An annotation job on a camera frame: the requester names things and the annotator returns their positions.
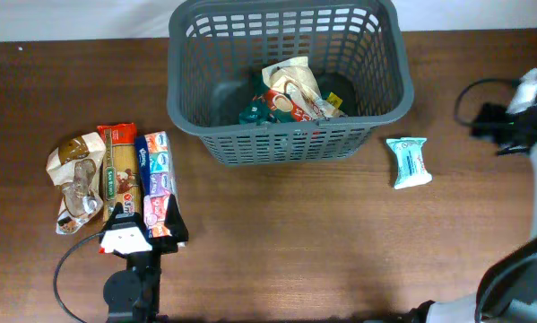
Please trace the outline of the Kleenex tissue multipack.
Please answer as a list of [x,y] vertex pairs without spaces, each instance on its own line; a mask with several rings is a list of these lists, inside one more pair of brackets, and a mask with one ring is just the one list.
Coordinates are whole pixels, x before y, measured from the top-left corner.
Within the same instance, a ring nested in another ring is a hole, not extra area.
[[164,131],[135,138],[139,175],[143,190],[143,220],[148,237],[171,236],[165,225],[169,200],[176,194],[176,183],[169,138]]

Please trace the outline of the teal wet wipes pack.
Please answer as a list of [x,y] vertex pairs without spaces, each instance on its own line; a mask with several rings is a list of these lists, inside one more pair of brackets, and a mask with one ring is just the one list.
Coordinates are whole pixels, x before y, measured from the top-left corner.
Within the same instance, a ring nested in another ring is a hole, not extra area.
[[422,147],[427,142],[425,137],[401,137],[385,141],[397,163],[394,189],[425,185],[433,180],[423,160]]

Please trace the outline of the green Nescafe coffee bag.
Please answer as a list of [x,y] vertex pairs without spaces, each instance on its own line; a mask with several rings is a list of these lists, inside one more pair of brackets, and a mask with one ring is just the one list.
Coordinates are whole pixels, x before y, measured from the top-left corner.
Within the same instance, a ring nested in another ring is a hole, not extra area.
[[240,124],[264,125],[346,117],[338,106],[328,100],[329,96],[341,100],[333,92],[322,98],[287,78],[280,82],[282,89],[270,88],[259,74],[253,77],[253,85],[254,97],[239,114]]

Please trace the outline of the beige snack bag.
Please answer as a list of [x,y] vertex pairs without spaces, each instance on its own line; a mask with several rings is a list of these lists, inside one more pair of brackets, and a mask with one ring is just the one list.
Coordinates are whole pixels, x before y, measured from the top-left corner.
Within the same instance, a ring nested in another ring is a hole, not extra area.
[[324,99],[308,65],[308,57],[293,57],[265,67],[259,99],[281,123],[342,118],[346,114]]

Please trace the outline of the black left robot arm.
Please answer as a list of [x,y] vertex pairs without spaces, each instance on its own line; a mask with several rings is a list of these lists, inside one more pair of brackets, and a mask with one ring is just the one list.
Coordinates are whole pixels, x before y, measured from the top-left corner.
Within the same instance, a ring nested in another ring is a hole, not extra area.
[[103,287],[109,322],[155,322],[160,311],[161,257],[177,253],[189,240],[177,199],[169,196],[164,227],[170,235],[151,238],[143,217],[116,204],[101,230],[100,252],[126,261]]

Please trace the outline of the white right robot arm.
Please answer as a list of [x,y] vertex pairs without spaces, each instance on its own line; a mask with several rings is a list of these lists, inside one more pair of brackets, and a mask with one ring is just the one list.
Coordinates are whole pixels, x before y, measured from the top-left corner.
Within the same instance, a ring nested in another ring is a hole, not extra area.
[[533,166],[530,239],[487,270],[477,292],[455,301],[425,301],[399,322],[537,322],[537,68],[505,83],[515,88],[508,105],[485,103],[472,120],[455,121],[476,138],[488,138],[499,156],[526,154]]

